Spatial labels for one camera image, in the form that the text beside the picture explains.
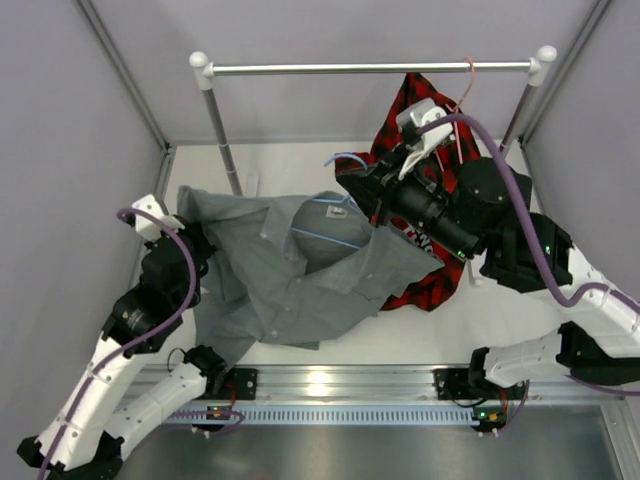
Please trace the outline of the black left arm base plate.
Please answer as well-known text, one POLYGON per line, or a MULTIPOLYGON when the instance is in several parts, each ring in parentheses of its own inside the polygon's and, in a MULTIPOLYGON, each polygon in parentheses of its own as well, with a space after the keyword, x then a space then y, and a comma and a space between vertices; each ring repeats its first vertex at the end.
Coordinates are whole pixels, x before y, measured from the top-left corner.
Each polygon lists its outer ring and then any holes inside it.
POLYGON ((254 368, 233 368, 225 376, 218 399, 253 401, 258 386, 258 370, 254 368))

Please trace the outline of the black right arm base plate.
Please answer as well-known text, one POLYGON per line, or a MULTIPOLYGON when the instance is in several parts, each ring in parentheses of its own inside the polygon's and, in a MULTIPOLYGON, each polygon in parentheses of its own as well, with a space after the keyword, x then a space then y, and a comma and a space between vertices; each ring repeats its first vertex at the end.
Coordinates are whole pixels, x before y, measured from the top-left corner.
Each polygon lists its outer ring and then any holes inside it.
POLYGON ((493 400, 503 390, 468 368, 436 369, 433 374, 440 400, 493 400))

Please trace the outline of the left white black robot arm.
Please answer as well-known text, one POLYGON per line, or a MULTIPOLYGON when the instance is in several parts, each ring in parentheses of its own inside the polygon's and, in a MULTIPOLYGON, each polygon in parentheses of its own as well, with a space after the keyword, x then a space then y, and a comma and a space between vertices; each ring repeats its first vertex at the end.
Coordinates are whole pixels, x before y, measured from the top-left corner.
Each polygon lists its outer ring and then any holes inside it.
POLYGON ((42 433, 17 448, 40 479, 113 479, 134 449, 181 407, 225 390, 225 361, 199 345, 148 392, 121 404, 178 332, 184 312, 200 302, 200 280, 214 249, 200 225, 180 217, 134 208, 118 216, 135 229, 149 221, 156 230, 145 241, 138 283, 115 301, 73 393, 42 433))

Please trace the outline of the grey button shirt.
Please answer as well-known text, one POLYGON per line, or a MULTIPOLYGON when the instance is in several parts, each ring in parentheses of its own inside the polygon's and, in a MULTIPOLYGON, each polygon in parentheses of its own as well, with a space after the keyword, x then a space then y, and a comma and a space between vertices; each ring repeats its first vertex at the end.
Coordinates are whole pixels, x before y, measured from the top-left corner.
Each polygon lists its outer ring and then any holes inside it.
POLYGON ((325 218, 314 196, 247 198, 188 186, 177 212, 202 225, 216 248, 194 308, 195 339, 228 366, 257 342, 316 349, 376 315, 393 294, 440 269, 442 261, 359 211, 325 218), (359 250, 301 235, 299 227, 340 238, 359 250))

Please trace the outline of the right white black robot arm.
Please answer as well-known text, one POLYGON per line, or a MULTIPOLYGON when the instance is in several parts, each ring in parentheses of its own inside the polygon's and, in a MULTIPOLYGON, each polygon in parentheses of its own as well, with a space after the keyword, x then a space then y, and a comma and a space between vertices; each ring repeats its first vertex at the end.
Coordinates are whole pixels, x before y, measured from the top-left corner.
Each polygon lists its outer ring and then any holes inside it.
POLYGON ((455 177, 447 190, 423 167, 404 172, 397 153, 336 174, 374 226, 400 218, 460 261, 482 258, 480 277, 562 314, 541 337, 474 350, 468 390, 487 397, 557 376, 597 388, 638 381, 638 304, 600 277, 565 230, 531 211, 531 179, 490 158, 459 166, 455 177))

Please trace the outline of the blue wire hanger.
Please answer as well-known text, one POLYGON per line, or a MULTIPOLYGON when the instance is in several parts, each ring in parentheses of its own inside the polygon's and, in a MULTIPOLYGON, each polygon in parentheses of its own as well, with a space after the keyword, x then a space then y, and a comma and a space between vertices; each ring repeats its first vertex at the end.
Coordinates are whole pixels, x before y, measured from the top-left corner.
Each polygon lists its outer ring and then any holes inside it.
MULTIPOLYGON (((358 163, 360 166, 362 166, 365 170, 368 169, 368 165, 367 163, 360 158, 358 155, 353 154, 353 153, 349 153, 349 152, 340 152, 340 153, 335 153, 333 155, 331 155, 324 163, 323 166, 324 167, 328 167, 332 164, 335 164, 337 160, 351 160, 354 161, 356 163, 358 163)), ((339 199, 331 199, 331 198, 317 198, 314 197, 311 199, 312 202, 319 204, 319 205, 325 205, 326 209, 325 209, 325 218, 329 219, 329 220, 344 220, 347 218, 348 213, 350 211, 360 211, 359 207, 356 205, 355 201, 352 199, 352 197, 349 194, 345 194, 343 195, 341 198, 339 199)), ((295 227, 292 226, 291 230, 293 232, 296 232, 298 234, 301 235, 306 235, 315 239, 319 239, 319 240, 323 240, 326 242, 330 242, 330 243, 334 243, 336 245, 339 245, 341 247, 345 247, 345 248, 349 248, 352 250, 359 250, 360 246, 347 242, 345 240, 342 240, 340 238, 335 238, 332 237, 330 235, 321 233, 321 232, 315 232, 312 230, 305 230, 305 229, 301 229, 299 227, 295 227)))

